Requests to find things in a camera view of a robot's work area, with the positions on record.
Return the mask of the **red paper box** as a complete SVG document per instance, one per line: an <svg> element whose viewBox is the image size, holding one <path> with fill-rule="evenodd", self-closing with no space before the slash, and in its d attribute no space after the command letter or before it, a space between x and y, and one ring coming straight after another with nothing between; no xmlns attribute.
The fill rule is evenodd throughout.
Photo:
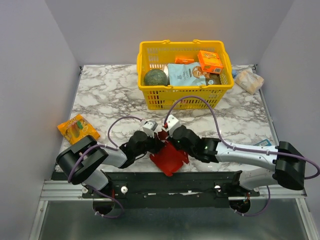
<svg viewBox="0 0 320 240"><path fill-rule="evenodd" d="M177 150L168 140L168 133L164 130L157 133L157 140L164 146L157 153L149 155L150 160L168 177L176 173L184 164L189 164L189 156L183 150Z"/></svg>

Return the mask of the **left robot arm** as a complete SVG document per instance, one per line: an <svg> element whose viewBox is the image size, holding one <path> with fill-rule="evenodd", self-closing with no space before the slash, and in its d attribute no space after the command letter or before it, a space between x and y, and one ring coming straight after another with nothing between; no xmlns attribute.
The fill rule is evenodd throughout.
<svg viewBox="0 0 320 240"><path fill-rule="evenodd" d="M109 178L100 165L110 165L118 169L131 166L139 156L157 154L165 146L157 136L150 137L143 131L136 131L128 142L119 148L98 144L93 136L88 135L73 144L56 157L56 163L73 185L86 184L101 198L111 191Z"/></svg>

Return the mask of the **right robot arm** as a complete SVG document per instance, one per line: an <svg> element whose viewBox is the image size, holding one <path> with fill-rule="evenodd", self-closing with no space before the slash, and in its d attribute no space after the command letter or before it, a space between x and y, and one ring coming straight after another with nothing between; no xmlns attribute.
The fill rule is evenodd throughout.
<svg viewBox="0 0 320 240"><path fill-rule="evenodd" d="M241 196L247 190L261 186L280 185L289 190L304 189L306 163L300 155L291 155L282 149L293 147L285 142L279 146L258 146L223 143L213 137L199 137L184 125L168 129L169 141L178 150L203 163L238 163L255 166L251 171L242 171L230 183L230 191Z"/></svg>

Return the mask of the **large orange snack box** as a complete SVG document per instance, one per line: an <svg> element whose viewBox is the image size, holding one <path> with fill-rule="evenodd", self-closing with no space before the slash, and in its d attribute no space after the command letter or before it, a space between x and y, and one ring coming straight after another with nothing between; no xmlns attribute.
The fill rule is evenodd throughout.
<svg viewBox="0 0 320 240"><path fill-rule="evenodd" d="M221 74L224 66L218 53L200 50L197 57L202 71L218 75Z"/></svg>

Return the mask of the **small orange flat box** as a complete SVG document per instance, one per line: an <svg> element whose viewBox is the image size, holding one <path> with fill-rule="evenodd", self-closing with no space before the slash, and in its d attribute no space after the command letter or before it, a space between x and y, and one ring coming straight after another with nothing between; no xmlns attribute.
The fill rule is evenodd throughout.
<svg viewBox="0 0 320 240"><path fill-rule="evenodd" d="M195 60L193 58L185 58L185 57L176 57L174 60L175 64L184 64L184 65L192 64L194 62Z"/></svg>

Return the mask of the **blue small packet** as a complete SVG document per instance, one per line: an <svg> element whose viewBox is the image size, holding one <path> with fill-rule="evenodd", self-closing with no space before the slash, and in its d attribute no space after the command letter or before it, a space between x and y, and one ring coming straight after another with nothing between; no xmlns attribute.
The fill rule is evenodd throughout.
<svg viewBox="0 0 320 240"><path fill-rule="evenodd" d="M256 143L254 146L267 147L267 146L271 146L271 145L272 145L272 143L268 139L264 139L264 140Z"/></svg>

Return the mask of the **orange gummy candy bag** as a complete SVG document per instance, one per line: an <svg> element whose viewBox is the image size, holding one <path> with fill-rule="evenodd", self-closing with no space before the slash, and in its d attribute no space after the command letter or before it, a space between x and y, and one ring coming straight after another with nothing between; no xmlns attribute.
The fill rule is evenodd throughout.
<svg viewBox="0 0 320 240"><path fill-rule="evenodd" d="M95 140L100 138L98 131L81 114L59 124L57 129L71 145L86 136L92 136Z"/></svg>

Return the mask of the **green round melon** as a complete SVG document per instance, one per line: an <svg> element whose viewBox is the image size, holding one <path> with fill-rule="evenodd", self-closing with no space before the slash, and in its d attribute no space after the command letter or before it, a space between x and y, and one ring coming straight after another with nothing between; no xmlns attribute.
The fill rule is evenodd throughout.
<svg viewBox="0 0 320 240"><path fill-rule="evenodd" d="M145 86L167 86L168 77L161 69L151 69L144 76Z"/></svg>

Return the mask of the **light blue chips bag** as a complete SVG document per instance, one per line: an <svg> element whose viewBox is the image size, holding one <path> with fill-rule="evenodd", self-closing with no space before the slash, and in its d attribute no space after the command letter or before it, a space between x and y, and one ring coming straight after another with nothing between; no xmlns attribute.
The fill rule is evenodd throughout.
<svg viewBox="0 0 320 240"><path fill-rule="evenodd" d="M172 86L221 85L220 75L203 71L198 62L190 64L169 63L167 68L169 83Z"/></svg>

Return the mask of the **beige tissue packet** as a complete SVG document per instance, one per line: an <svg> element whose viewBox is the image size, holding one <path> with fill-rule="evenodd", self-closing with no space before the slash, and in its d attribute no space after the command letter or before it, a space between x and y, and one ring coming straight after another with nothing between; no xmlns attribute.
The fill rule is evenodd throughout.
<svg viewBox="0 0 320 240"><path fill-rule="evenodd" d="M237 73L235 83L249 94L254 95L263 86L264 79L253 73L251 68L246 68Z"/></svg>

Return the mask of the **blue item behind basket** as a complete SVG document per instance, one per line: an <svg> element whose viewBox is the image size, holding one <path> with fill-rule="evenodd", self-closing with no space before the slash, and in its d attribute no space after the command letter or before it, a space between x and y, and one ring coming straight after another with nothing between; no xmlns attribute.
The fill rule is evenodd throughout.
<svg viewBox="0 0 320 240"><path fill-rule="evenodd" d="M232 69L231 74L232 74L232 77L235 78L238 72L235 69Z"/></svg>

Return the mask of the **yellow plastic shopping basket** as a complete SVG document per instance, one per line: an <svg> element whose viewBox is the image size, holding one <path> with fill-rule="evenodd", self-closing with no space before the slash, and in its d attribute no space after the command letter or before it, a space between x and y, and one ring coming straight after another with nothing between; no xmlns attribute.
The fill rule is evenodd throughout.
<svg viewBox="0 0 320 240"><path fill-rule="evenodd" d="M149 70L161 69L167 64L173 64L176 57L197 60L198 52L201 50L218 53L224 67L220 74L220 85L145 85L144 77ZM137 86L143 93L147 108L150 110L168 110L175 102L178 102L176 109L207 108L200 100L190 97L191 95L205 99L214 108L225 93L234 86L230 58L224 43L220 40L142 41L136 59L136 70Z"/></svg>

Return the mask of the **black mounting base plate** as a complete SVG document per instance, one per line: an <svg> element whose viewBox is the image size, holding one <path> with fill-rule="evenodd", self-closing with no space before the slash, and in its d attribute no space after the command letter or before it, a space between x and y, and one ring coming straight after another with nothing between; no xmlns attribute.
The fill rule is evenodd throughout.
<svg viewBox="0 0 320 240"><path fill-rule="evenodd" d="M102 193L117 200L103 200L89 189L82 196L93 200L97 210L167 209L167 208L232 208L246 213L250 196L258 193L239 185L236 172L177 172L166 176L161 172L107 172L111 185Z"/></svg>

